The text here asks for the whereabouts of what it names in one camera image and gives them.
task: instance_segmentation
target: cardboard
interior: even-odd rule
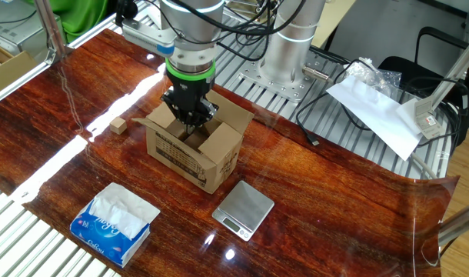
[[[210,91],[207,99],[219,106],[214,118],[190,136],[165,103],[146,118],[135,118],[147,127],[148,154],[208,193],[235,170],[243,133],[254,115]]]
[[[37,65],[27,52],[14,57],[3,48],[0,48],[0,62],[0,91]]]

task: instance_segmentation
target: blue tissue box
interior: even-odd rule
[[[93,201],[74,219],[71,224],[71,232],[94,250],[123,268],[149,235],[149,224],[146,224],[130,240],[120,233],[115,226],[89,213]]]

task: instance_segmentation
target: wooden table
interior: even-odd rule
[[[106,30],[1,101],[0,189],[121,275],[441,274],[438,222],[458,178],[406,179],[323,138],[314,147],[295,124],[217,86],[255,118],[235,171],[209,195],[149,156],[131,121],[171,85],[164,61],[147,55]],[[106,127],[120,114],[128,130],[116,135]],[[240,180],[275,202],[250,242],[211,217]],[[125,269],[68,229],[110,182],[161,210]]]

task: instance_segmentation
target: digital scale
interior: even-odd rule
[[[274,201],[240,181],[212,213],[212,217],[246,242],[274,207]]]

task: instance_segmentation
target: tissue box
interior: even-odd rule
[[[212,194],[235,170],[244,131],[254,115],[214,91],[206,98],[219,110],[189,136],[165,103],[134,121],[147,127],[149,155]]]
[[[75,217],[71,233],[124,267],[149,235],[159,210],[121,185],[111,183]]]

